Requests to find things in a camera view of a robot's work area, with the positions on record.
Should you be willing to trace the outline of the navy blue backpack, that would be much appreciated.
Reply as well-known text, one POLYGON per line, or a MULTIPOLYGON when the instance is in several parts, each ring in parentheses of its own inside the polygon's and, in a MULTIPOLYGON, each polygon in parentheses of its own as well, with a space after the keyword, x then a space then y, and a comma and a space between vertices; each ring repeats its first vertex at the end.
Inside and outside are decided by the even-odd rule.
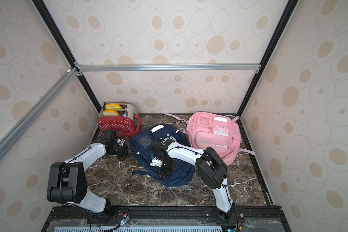
POLYGON ((144 171, 134 170, 132 175, 149 175, 155 181, 166 187, 179 187, 188 184, 195 173, 195 166, 180 159, 173 160, 173 170, 170 175, 163 179, 159 176, 157 166, 150 166, 151 156, 163 159, 167 157, 163 152, 155 152, 152 145, 156 142, 163 142, 165 139, 172 139, 182 146, 190 146, 184 133, 170 124, 158 124, 144 131, 137 133, 130 139, 130 148, 136 153, 137 161, 144 167, 144 171))

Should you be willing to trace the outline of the pink backpack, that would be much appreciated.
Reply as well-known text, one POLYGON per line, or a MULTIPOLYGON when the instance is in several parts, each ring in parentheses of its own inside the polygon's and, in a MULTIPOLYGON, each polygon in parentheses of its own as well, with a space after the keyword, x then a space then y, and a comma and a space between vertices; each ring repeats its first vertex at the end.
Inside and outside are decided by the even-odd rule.
POLYGON ((247 152, 254 155, 255 152, 241 149, 242 137, 239 125, 236 121, 239 116, 230 119, 226 116, 207 112, 196 112, 188 121, 185 133, 192 148, 213 148, 226 165, 230 166, 238 153, 247 152))

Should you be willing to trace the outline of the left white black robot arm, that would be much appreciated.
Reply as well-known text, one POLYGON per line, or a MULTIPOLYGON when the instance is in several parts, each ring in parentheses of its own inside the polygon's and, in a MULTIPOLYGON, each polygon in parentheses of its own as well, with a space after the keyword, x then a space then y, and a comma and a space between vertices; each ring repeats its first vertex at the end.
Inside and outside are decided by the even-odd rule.
POLYGON ((105 155, 128 154, 124 139, 96 140, 78 155, 51 165, 46 197, 50 202, 78 206, 99 218, 112 219, 111 202, 88 188, 85 171, 105 155))

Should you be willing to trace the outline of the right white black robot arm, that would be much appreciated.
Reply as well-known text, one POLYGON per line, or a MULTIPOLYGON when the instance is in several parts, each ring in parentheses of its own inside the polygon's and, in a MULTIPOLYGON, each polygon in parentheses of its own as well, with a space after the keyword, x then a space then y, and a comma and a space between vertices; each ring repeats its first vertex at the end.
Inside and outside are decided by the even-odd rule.
POLYGON ((167 138, 152 144, 156 154, 151 165, 159 167, 159 173, 164 177, 172 172, 174 159, 182 160, 196 167, 202 181, 212 189, 219 210, 218 218, 228 222, 233 216, 233 200, 227 185, 227 165, 217 152, 207 147, 204 150, 181 145, 177 141, 167 138))

